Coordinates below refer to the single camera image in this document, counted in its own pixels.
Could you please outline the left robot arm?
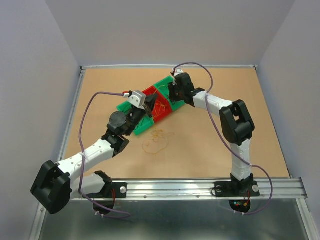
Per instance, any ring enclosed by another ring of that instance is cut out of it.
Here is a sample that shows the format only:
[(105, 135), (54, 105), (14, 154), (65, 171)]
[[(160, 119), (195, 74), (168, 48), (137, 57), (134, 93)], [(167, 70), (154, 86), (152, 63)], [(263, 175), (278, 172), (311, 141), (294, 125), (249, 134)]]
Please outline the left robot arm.
[(145, 95), (141, 91), (128, 91), (121, 94), (130, 104), (128, 113), (115, 111), (109, 117), (106, 133), (88, 148), (84, 147), (82, 136), (78, 135), (81, 151), (67, 159), (54, 163), (46, 161), (40, 168), (30, 193), (50, 213), (61, 211), (72, 198), (72, 184), (78, 180), (78, 193), (97, 207), (127, 218), (128, 212), (110, 209), (90, 198), (83, 188), (84, 173), (99, 163), (114, 158), (129, 144), (130, 136), (145, 116), (152, 116), (158, 94)]

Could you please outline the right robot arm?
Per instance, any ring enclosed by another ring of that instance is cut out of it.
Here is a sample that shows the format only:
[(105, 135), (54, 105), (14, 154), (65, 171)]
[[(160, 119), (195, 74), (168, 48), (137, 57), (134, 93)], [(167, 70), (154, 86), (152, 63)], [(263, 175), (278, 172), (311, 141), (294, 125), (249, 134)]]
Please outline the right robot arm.
[(168, 84), (170, 101), (184, 101), (194, 108), (208, 111), (210, 116), (218, 116), (222, 129), (218, 135), (232, 154), (230, 181), (216, 181), (212, 195), (219, 198), (260, 196), (250, 163), (250, 143), (255, 125), (245, 102), (221, 99), (203, 88), (195, 88), (186, 72), (179, 71), (172, 76), (173, 81)]

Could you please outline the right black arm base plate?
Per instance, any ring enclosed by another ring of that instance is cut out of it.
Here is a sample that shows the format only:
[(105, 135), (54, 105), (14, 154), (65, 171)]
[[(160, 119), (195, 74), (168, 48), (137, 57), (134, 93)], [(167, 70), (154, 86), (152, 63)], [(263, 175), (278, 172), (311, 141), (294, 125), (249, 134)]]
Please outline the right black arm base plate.
[(257, 186), (256, 181), (240, 183), (237, 181), (216, 181), (213, 183), (211, 194), (218, 198), (235, 197), (259, 197), (260, 191), (254, 191), (253, 186)]

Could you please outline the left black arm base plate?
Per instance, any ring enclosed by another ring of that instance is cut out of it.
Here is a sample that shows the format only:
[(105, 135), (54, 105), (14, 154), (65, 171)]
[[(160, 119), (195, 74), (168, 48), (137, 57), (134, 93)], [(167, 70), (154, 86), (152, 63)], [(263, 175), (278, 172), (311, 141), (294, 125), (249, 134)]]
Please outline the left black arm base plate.
[(85, 193), (91, 199), (125, 199), (128, 184), (126, 182), (104, 183), (98, 190), (89, 190)]

